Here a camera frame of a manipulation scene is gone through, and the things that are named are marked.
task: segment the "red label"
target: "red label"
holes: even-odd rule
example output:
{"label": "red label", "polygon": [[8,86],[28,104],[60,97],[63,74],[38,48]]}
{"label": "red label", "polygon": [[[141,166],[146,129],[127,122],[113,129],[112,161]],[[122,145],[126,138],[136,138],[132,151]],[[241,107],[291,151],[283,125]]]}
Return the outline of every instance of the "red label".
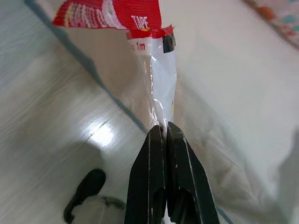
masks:
{"label": "red label", "polygon": [[67,0],[53,24],[65,27],[160,29],[158,0]]}

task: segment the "wooden floor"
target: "wooden floor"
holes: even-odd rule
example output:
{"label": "wooden floor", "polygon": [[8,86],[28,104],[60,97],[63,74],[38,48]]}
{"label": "wooden floor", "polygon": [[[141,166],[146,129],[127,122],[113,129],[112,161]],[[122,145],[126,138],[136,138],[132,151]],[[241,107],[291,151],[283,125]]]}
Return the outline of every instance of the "wooden floor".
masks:
{"label": "wooden floor", "polygon": [[0,223],[63,223],[96,167],[107,174],[102,194],[125,200],[144,133],[24,3],[2,4]]}

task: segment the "black shoe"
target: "black shoe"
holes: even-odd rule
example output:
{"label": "black shoe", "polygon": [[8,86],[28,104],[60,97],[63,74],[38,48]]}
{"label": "black shoe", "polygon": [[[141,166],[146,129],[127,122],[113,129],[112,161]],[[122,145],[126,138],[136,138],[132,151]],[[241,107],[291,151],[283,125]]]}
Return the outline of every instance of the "black shoe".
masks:
{"label": "black shoe", "polygon": [[100,169],[94,169],[84,177],[77,187],[75,195],[64,209],[64,221],[66,223],[72,223],[74,220],[73,209],[82,204],[86,198],[97,195],[104,186],[105,180],[106,174]]}

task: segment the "black tongs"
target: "black tongs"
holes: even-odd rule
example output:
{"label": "black tongs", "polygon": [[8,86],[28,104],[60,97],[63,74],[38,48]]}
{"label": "black tongs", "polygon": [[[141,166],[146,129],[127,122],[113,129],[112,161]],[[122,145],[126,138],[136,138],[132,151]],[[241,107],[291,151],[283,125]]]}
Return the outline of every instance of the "black tongs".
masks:
{"label": "black tongs", "polygon": [[161,224],[166,204],[174,223],[219,224],[204,168],[171,122],[166,141],[162,127],[149,131],[132,166],[125,224]]}

